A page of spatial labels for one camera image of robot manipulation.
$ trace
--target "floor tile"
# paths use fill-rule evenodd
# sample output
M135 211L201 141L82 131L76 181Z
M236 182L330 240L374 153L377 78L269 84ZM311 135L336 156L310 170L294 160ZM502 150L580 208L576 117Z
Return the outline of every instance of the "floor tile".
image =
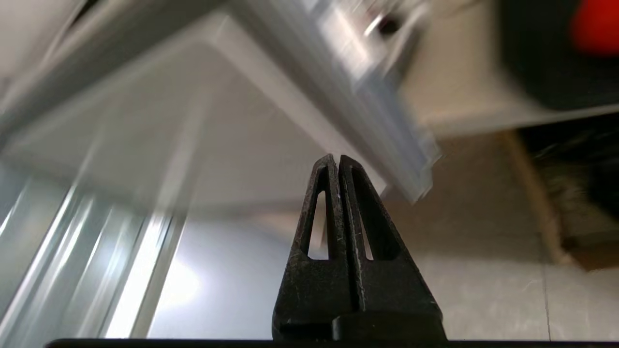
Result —
M619 341L619 269L545 267L553 341Z
M535 218L496 135L442 141L434 187L411 205L387 194L392 219L407 233L537 236Z
M547 340L537 238L408 238L450 339Z

